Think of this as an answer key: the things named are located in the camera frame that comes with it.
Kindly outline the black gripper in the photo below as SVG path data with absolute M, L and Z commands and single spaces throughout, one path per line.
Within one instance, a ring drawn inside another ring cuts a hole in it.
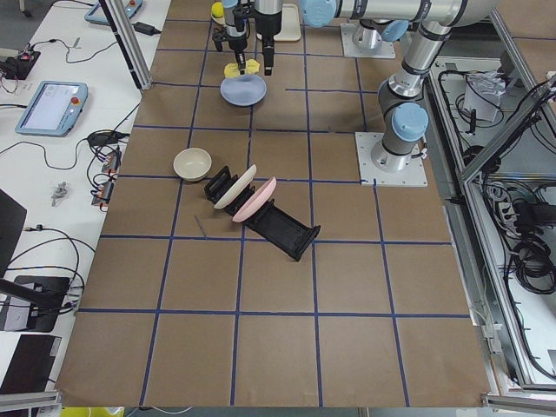
M 275 64 L 275 30 L 267 30 L 261 33 L 262 54 L 264 61 L 264 75 L 271 76 Z
M 228 46 L 235 53 L 237 74 L 245 74 L 246 59 L 245 49 L 248 46 L 247 30 L 239 31 L 235 26 L 226 25 L 225 30 L 214 30 L 212 39 L 217 51 L 223 51 L 223 44 L 228 41 Z

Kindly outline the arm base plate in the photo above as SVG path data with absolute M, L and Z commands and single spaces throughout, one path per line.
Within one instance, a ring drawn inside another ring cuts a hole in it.
M 368 24 L 342 23 L 343 56 L 395 59 L 394 44 L 384 41 L 378 30 Z
M 386 151 L 381 132 L 356 132 L 355 143 L 361 184 L 363 186 L 424 188 L 428 185 L 420 157 L 413 158 L 419 147 L 414 145 L 405 156 Z

